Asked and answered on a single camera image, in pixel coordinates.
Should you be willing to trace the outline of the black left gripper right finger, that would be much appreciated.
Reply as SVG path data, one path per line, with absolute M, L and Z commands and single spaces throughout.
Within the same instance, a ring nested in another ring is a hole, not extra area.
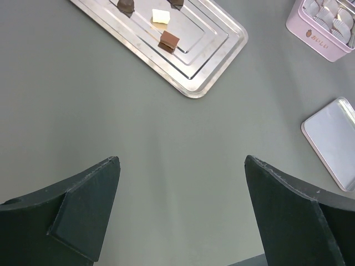
M 245 175 L 268 265 L 354 265 L 354 200 L 248 155 Z

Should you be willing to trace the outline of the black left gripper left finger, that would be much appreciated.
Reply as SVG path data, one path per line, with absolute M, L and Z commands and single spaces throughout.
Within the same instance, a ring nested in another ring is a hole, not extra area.
M 93 265 L 120 177 L 116 156 L 1 204 L 1 265 Z

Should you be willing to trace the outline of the brown milk chocolate block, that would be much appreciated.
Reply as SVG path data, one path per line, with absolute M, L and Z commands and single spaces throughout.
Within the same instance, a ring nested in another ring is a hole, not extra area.
M 168 53 L 173 53 L 178 45 L 179 38 L 169 33 L 168 31 L 163 31 L 158 47 L 165 50 Z

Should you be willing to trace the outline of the white rectangular chocolate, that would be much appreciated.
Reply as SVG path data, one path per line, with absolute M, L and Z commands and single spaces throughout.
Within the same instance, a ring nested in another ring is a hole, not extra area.
M 153 23 L 168 24 L 170 22 L 170 12 L 161 9 L 152 9 Z

